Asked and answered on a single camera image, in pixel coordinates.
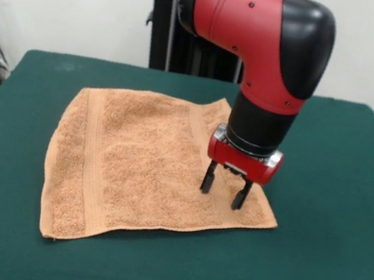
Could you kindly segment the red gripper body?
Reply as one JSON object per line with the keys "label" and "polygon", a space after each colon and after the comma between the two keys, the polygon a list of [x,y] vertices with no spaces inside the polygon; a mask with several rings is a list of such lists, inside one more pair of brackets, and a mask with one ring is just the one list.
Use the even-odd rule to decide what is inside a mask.
{"label": "red gripper body", "polygon": [[283,163],[284,155],[275,150],[267,157],[255,157],[235,148],[227,139],[227,125],[220,123],[213,131],[208,144],[208,156],[212,160],[206,175],[214,176],[218,164],[231,169],[247,181],[266,185]]}

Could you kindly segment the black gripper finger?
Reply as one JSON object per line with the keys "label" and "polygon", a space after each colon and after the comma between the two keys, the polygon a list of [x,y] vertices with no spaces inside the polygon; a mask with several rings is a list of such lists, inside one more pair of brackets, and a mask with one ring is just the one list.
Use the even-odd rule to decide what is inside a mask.
{"label": "black gripper finger", "polygon": [[247,198],[249,192],[251,191],[252,186],[253,186],[253,182],[248,181],[246,179],[244,187],[242,188],[242,190],[238,191],[238,193],[233,199],[233,202],[231,205],[231,208],[233,211],[239,210],[243,206],[245,199]]}
{"label": "black gripper finger", "polygon": [[208,168],[206,169],[205,176],[203,178],[203,182],[200,185],[200,192],[203,194],[209,193],[211,187],[213,186],[215,180],[215,170],[217,167],[217,162],[215,160],[210,162]]}

